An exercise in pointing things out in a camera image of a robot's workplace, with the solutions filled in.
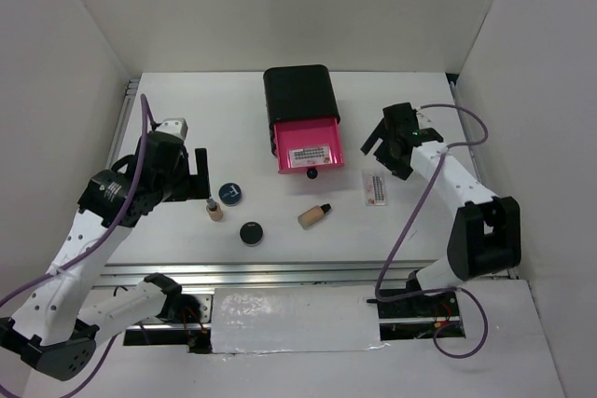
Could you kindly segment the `black drawer organizer cabinet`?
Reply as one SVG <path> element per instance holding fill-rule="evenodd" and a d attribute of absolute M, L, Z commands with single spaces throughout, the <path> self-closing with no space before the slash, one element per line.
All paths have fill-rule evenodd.
<path fill-rule="evenodd" d="M 329 70 L 323 64 L 272 67 L 263 73 L 271 153 L 274 126 L 281 122 L 334 117 L 340 112 Z"/>

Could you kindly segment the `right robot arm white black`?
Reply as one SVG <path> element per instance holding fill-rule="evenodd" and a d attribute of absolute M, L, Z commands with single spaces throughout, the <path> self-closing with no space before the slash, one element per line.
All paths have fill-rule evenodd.
<path fill-rule="evenodd" d="M 484 186 L 451 154 L 458 143 L 447 144 L 435 129 L 421 128 L 418 110 L 410 103 L 387 106 L 382 113 L 381 121 L 363 143 L 362 153 L 373 154 L 398 179 L 407 180 L 418 173 L 427 185 L 375 286 L 382 286 L 385 273 L 431 193 L 442 198 L 452 216 L 445 255 L 412 272 L 407 281 L 407 307 L 423 316 L 437 306 L 438 294 L 520 264 L 521 208 L 512 197 L 500 197 Z"/>

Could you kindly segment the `black lid powder jar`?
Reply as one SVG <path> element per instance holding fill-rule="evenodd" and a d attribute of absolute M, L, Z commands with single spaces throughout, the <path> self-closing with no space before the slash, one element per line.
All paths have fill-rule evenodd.
<path fill-rule="evenodd" d="M 262 225 L 255 221 L 244 223 L 239 230 L 239 238 L 248 247 L 259 245 L 264 238 Z"/>

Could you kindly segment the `navy lid powder jar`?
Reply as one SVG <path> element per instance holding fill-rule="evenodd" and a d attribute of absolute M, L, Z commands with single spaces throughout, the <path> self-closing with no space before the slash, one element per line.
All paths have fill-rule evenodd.
<path fill-rule="evenodd" d="M 218 189 L 218 196 L 221 202 L 228 207 L 236 206 L 243 200 L 242 189 L 233 182 L 223 184 Z"/>

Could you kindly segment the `upright foundation pump bottle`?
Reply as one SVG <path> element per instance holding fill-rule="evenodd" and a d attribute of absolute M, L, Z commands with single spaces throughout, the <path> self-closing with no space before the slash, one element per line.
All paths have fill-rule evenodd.
<path fill-rule="evenodd" d="M 214 222 L 219 222 L 224 217 L 223 211 L 219 203 L 215 201 L 213 198 L 209 198 L 206 200 L 206 211 L 210 216 L 211 220 Z"/>

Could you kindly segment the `lying foundation bottle black cap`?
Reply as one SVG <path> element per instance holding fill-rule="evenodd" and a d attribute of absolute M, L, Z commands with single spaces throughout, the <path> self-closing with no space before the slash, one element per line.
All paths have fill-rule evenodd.
<path fill-rule="evenodd" d="M 330 211 L 329 203 L 314 206 L 298 216 L 298 223 L 302 229 L 306 230 L 321 221 Z"/>

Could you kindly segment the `white foil covered panel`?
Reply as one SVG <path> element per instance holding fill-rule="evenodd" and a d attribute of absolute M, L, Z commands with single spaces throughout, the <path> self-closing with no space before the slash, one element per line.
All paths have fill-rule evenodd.
<path fill-rule="evenodd" d="M 219 288 L 211 315 L 218 354 L 348 352 L 383 346 L 370 286 Z"/>

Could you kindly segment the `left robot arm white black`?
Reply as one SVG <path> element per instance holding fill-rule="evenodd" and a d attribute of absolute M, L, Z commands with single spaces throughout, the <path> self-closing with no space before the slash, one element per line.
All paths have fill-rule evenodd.
<path fill-rule="evenodd" d="M 91 177 L 66 240 L 30 296 L 1 321 L 1 346 L 34 370 L 59 381 L 78 375 L 98 345 L 150 318 L 181 322 L 200 302 L 172 278 L 152 273 L 127 291 L 86 307 L 105 264 L 144 216 L 162 202 L 207 199 L 207 151 L 194 151 L 197 171 L 180 136 L 144 134 L 134 154 Z"/>

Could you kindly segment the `false eyelash packet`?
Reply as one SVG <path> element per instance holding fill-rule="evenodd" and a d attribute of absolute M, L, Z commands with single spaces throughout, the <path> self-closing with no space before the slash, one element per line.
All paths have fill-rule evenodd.
<path fill-rule="evenodd" d="M 367 206 L 385 206 L 387 192 L 382 172 L 362 170 L 362 182 Z"/>
<path fill-rule="evenodd" d="M 333 162 L 328 145 L 297 148 L 288 151 L 291 168 L 328 165 Z"/>

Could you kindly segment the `pink drawer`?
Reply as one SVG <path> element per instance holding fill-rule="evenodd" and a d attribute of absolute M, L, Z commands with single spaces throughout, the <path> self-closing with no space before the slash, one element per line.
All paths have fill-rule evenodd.
<path fill-rule="evenodd" d="M 321 171 L 344 167 L 335 117 L 279 122 L 273 126 L 273 136 L 280 174 L 304 173 L 315 179 Z"/>

